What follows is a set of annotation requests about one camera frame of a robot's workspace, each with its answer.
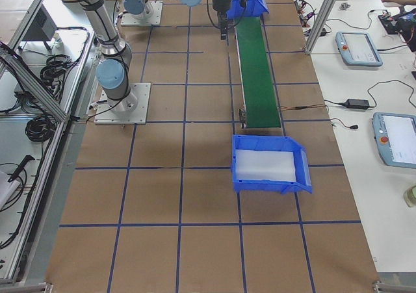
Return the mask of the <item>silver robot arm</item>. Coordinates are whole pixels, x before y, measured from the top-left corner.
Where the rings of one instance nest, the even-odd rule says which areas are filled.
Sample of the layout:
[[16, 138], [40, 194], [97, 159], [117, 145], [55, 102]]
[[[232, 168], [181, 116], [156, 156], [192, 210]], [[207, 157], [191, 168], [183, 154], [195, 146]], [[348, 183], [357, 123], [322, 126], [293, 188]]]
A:
[[[126, 13], [135, 19], [148, 19], [161, 11], [161, 2], [149, 2], [148, 0], [123, 0], [123, 7]], [[236, 19], [247, 14], [248, 0], [231, 0], [227, 10], [228, 19]]]
[[[202, 0], [179, 0], [193, 7]], [[98, 42], [104, 60], [96, 69], [96, 78], [104, 90], [110, 109], [113, 112], [130, 112], [138, 105], [138, 96], [134, 94], [129, 83], [129, 65], [131, 48], [120, 37], [114, 20], [104, 6], [104, 0], [62, 0], [63, 3], [78, 3], [83, 8]], [[211, 0], [217, 13], [221, 39], [228, 35], [227, 12], [231, 8], [231, 0]]]

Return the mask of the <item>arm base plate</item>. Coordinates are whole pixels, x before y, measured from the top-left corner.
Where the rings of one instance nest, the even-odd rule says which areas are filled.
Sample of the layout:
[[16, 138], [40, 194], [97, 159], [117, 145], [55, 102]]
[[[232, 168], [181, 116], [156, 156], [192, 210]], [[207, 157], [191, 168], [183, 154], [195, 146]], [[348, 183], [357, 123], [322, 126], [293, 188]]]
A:
[[101, 91], [100, 103], [97, 105], [96, 125], [145, 125], [150, 100], [150, 83], [131, 83], [130, 94], [122, 101], [107, 99]]
[[125, 11], [121, 19], [122, 27], [159, 26], [162, 16], [161, 1], [125, 0]]

